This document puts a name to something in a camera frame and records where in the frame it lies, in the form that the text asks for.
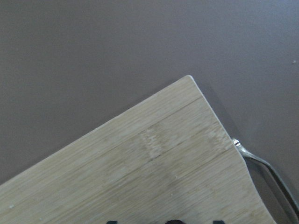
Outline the wooden cutting board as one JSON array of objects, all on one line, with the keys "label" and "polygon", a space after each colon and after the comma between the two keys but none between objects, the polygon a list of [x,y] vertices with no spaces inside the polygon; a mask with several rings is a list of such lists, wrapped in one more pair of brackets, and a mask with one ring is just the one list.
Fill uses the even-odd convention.
[{"label": "wooden cutting board", "polygon": [[272,224],[246,163],[185,76],[0,187],[3,224]]}]

